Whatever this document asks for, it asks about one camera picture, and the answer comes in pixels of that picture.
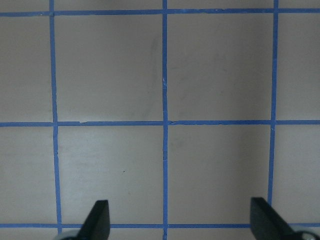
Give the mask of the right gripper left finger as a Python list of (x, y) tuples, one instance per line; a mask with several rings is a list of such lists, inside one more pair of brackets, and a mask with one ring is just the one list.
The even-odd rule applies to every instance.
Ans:
[(107, 240), (110, 235), (110, 213), (108, 200), (97, 200), (82, 227), (78, 240)]

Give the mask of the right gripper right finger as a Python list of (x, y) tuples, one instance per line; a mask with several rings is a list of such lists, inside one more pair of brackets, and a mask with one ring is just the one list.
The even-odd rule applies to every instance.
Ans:
[(256, 240), (299, 240), (294, 231), (263, 197), (250, 200), (250, 230)]

